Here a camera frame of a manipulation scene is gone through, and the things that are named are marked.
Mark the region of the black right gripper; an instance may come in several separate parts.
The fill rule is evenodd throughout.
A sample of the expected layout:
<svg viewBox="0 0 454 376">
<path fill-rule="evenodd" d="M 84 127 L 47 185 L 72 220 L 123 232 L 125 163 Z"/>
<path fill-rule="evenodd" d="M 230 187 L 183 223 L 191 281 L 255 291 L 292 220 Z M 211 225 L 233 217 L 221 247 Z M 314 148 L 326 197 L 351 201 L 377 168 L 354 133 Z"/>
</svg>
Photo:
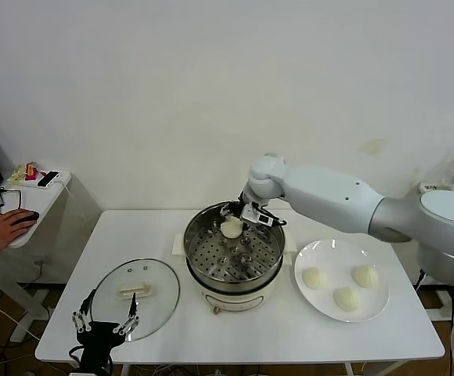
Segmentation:
<svg viewBox="0 0 454 376">
<path fill-rule="evenodd" d="M 239 202 L 228 202 L 222 206 L 220 209 L 220 215 L 222 217 L 233 216 L 233 217 L 240 217 L 240 204 L 247 205 L 247 204 L 256 204 L 258 207 L 265 207 L 267 205 L 267 200 L 263 197 L 259 197 L 255 194 L 252 190 L 243 190 L 239 197 Z M 243 221 L 242 231 L 247 231 L 251 227 L 249 222 Z"/>
</svg>

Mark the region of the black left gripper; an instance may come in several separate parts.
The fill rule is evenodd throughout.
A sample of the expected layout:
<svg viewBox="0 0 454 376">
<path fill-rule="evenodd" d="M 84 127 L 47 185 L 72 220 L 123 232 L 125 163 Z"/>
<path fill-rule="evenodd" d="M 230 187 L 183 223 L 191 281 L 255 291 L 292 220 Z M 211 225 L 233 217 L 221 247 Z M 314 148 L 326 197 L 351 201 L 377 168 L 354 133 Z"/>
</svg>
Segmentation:
<svg viewBox="0 0 454 376">
<path fill-rule="evenodd" d="M 112 322 L 92 321 L 90 309 L 96 289 L 92 289 L 82 301 L 78 311 L 72 313 L 77 332 L 77 341 L 83 346 L 80 365 L 82 367 L 105 367 L 109 364 L 110 352 L 123 344 L 122 335 L 130 335 L 139 324 L 136 293 L 128 311 L 128 318 L 119 325 Z"/>
</svg>

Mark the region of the bare person hand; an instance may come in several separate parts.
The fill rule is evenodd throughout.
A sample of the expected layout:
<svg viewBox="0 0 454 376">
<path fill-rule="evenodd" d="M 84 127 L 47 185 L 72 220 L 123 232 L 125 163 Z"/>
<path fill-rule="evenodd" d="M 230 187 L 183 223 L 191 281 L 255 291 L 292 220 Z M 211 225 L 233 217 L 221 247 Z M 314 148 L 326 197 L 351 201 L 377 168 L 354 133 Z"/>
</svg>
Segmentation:
<svg viewBox="0 0 454 376">
<path fill-rule="evenodd" d="M 0 251 L 27 233 L 37 220 L 38 213 L 26 209 L 15 209 L 0 215 Z"/>
</svg>

